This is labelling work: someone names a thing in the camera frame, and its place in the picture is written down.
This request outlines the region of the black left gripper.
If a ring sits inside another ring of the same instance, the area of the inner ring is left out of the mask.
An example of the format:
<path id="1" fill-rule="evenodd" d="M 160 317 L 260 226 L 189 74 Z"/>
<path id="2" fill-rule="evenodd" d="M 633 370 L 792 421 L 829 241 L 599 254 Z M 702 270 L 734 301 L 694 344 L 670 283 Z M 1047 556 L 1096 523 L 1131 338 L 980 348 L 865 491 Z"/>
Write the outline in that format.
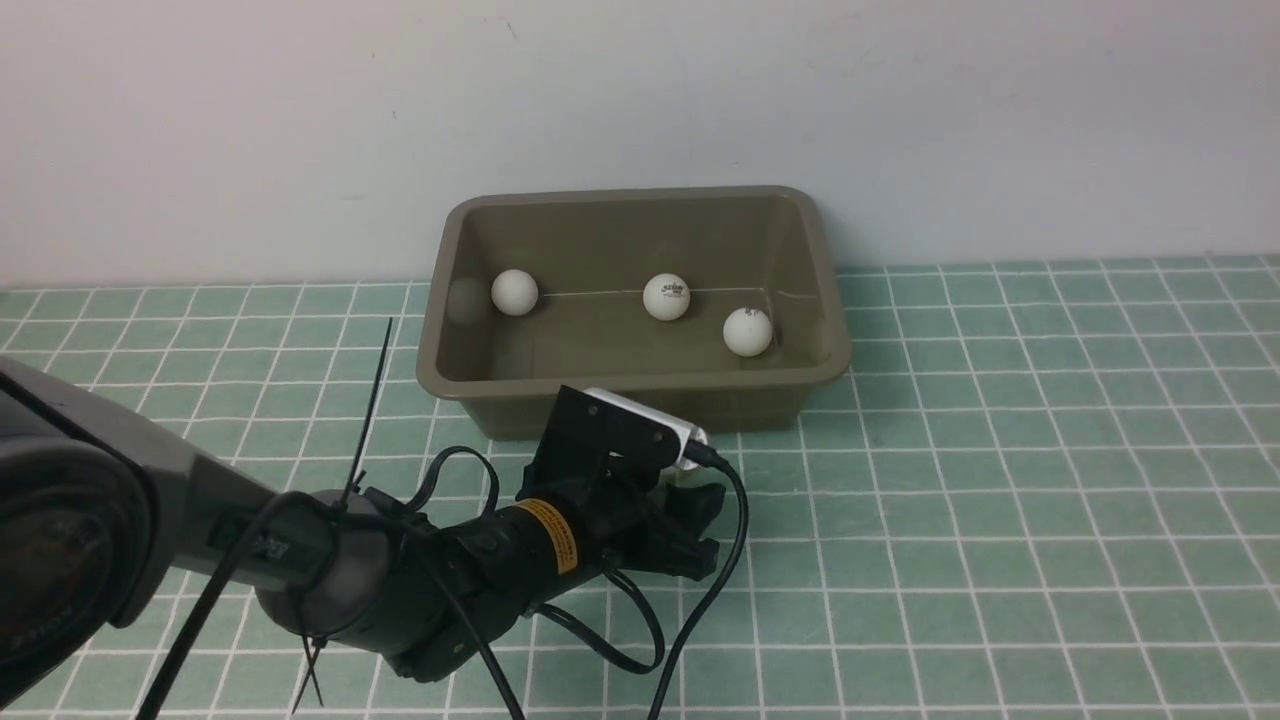
<path id="1" fill-rule="evenodd" d="M 724 506 L 721 484 L 684 487 L 667 483 L 663 473 L 611 471 L 591 484 L 566 480 L 524 492 L 524 471 L 513 503 L 470 524 L 472 588 L 518 611 L 608 571 L 701 582 L 718 566 L 718 541 L 690 539 L 681 530 L 707 533 Z"/>

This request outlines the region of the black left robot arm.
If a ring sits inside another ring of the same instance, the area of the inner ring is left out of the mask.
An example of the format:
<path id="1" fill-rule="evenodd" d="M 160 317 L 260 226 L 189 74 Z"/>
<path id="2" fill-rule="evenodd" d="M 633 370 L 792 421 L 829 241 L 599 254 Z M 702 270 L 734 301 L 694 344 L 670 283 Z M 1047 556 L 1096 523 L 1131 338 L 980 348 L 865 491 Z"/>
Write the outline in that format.
<path id="1" fill-rule="evenodd" d="M 739 561 L 707 537 L 726 488 L 671 486 L 667 468 L 737 473 L 707 436 L 603 389 L 562 387 L 516 501 L 489 486 L 476 518 L 426 515 L 454 446 L 407 501 L 362 483 L 279 493 L 138 413 L 3 360 L 3 705 L 104 626 L 131 625 L 172 569 L 209 579 L 140 714 L 155 717 L 233 582 L 303 641 L 383 657 L 434 683 L 474 657 L 506 701 L 492 651 L 540 615 L 632 674 L 675 674 L 678 652 Z"/>

